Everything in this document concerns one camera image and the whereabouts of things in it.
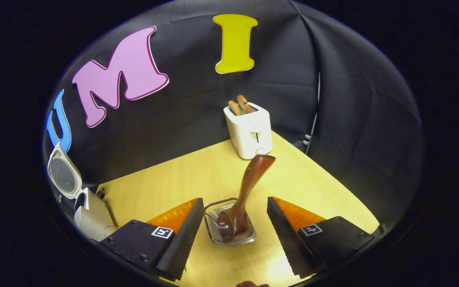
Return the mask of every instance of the spoon handle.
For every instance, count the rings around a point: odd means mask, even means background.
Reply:
[[[243,216],[245,214],[245,202],[255,187],[261,176],[273,164],[275,157],[270,155],[256,155],[247,166],[240,186],[240,195],[235,203],[235,217]]]

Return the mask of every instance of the black fabric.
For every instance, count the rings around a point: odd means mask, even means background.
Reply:
[[[308,156],[391,227],[420,179],[423,133],[410,89],[371,43],[310,7],[295,4],[314,39],[320,103]]]
[[[251,31],[249,71],[219,75],[222,51],[218,14],[240,13],[259,22]],[[151,52],[169,76],[162,90],[135,101],[120,97],[106,118],[88,128],[73,75],[89,60],[104,67],[118,42],[135,31],[157,26]],[[67,69],[51,97],[64,89],[63,106],[72,133],[68,155],[83,182],[107,182],[230,138],[222,109],[243,94],[267,109],[272,129],[299,149],[317,109],[317,67],[310,35],[288,1],[170,2],[148,11],[102,37]],[[124,81],[120,91],[124,91]],[[44,159],[52,144],[44,134]]]

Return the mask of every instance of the blue letter u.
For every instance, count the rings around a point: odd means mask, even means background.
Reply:
[[[63,97],[63,90],[58,93],[56,96],[56,100],[54,100],[53,108],[56,110],[56,115],[58,116],[58,120],[60,122],[61,130],[63,136],[58,138],[56,131],[54,130],[53,126],[53,111],[49,112],[49,116],[47,116],[47,132],[49,132],[49,138],[51,138],[51,142],[53,143],[53,147],[56,147],[56,144],[60,142],[62,149],[65,152],[68,152],[70,149],[70,145],[72,143],[72,136],[70,132],[69,122],[67,121],[67,117],[65,116],[65,111],[63,110],[62,99]]]

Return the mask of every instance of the wooden spoon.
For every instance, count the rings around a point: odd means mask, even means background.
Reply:
[[[245,212],[245,202],[261,176],[273,164],[275,157],[270,155],[256,155],[247,166],[240,186],[237,203],[230,209],[223,211],[217,218],[217,229],[225,242],[230,242],[239,234],[249,232]]]

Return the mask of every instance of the white appliance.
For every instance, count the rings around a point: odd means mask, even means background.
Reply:
[[[65,198],[75,199],[74,223],[84,236],[102,241],[116,231],[106,204],[87,187],[60,143],[56,144],[47,163],[49,178]]]
[[[253,103],[247,104],[251,112],[242,113],[240,116],[233,114],[229,106],[223,111],[231,142],[238,155],[251,159],[257,154],[268,154],[272,151],[272,131],[268,111]]]

